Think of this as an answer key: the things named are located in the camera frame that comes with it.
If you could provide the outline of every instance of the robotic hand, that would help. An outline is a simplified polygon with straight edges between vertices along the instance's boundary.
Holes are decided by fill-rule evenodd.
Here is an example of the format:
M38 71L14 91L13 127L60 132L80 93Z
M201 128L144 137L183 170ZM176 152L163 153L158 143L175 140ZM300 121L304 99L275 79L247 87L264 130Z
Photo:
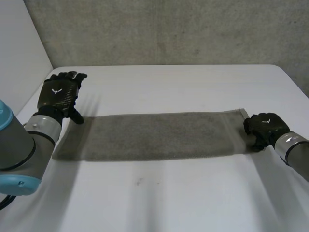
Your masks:
M38 111L25 127L0 100L0 193L19 196L37 190L59 139L63 118L84 122L74 106L85 78L86 74L71 71L45 80Z
M287 124L274 113L253 115L244 121L247 134L256 137L256 152L272 145L281 159L309 181L309 141L290 131Z
M55 117L59 122L64 117L69 117L75 123L82 124L84 119L74 105L85 78L86 74L71 71L59 73L58 76L52 75L45 80L38 101L39 111L36 114Z

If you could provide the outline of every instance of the black glove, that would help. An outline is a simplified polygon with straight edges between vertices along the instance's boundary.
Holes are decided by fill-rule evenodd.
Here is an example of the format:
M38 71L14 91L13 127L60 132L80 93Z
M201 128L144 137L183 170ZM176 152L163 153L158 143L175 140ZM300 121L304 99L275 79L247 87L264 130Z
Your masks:
M60 124L63 118L69 117L75 123L82 124L84 119L74 105L85 78L86 74L70 71L45 80L38 100L39 111L35 115L50 116Z
M247 134L256 137L253 145L254 151L258 152L275 143L279 137L290 132L288 125L274 113L260 113L245 119L244 128Z

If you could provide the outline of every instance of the wrist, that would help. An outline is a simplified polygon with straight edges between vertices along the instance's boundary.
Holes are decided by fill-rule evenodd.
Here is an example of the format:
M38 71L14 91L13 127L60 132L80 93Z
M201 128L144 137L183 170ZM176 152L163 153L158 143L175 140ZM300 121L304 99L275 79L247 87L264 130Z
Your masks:
M62 119L64 118L64 115L62 111L58 110L57 108L53 106L42 106L39 108L38 112L36 112L33 116L36 115L45 115L53 118L56 120L60 126L62 126Z
M290 151L301 143L308 143L308 140L299 134L290 131L280 136L280 138L276 141L274 148L276 153L278 153L279 156L287 162Z

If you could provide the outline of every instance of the white logo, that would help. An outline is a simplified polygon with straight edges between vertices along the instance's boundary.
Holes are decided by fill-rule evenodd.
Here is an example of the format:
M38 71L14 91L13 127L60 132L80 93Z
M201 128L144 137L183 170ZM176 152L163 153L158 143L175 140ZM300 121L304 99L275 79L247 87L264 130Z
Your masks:
M264 122L264 123L270 123L270 119L269 119L268 121L262 121L262 122Z
M55 93L55 94L57 94L58 92L60 92L62 89L60 89L60 90L54 90L54 89L52 89L52 91Z

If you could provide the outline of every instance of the cable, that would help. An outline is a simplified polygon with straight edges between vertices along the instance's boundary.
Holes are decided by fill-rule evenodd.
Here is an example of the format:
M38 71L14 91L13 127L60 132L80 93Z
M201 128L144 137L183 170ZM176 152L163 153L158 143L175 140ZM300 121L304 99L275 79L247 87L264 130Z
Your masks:
M12 203L12 201L14 201L14 199L16 198L16 196L11 196L11 195L7 195L2 202L0 202L0 210L4 209L5 207L7 207L10 203Z

